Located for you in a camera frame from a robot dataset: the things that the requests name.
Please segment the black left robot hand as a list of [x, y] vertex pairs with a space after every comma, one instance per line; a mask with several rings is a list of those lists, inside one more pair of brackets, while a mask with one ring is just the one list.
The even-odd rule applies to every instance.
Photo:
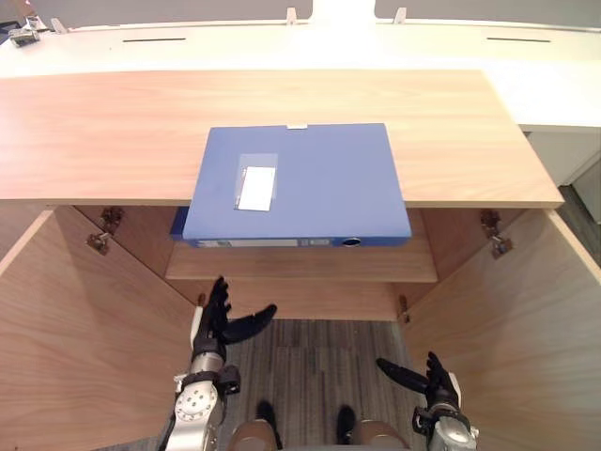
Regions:
[[193, 359], [202, 353], [216, 353], [226, 359], [226, 347], [238, 344], [261, 333], [273, 320], [277, 306], [269, 304], [263, 310], [246, 317], [230, 320], [232, 308], [228, 301], [228, 284], [223, 276], [214, 282], [204, 306], [198, 305], [191, 327]]

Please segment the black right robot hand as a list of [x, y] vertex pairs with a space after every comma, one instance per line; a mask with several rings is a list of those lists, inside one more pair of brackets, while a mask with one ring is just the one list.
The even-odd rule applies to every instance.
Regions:
[[451, 375], [434, 352], [429, 351], [427, 354], [425, 375], [384, 358], [377, 358], [376, 364], [393, 382], [424, 395], [428, 407], [438, 403], [447, 403], [454, 408], [460, 408], [459, 394], [453, 385]]

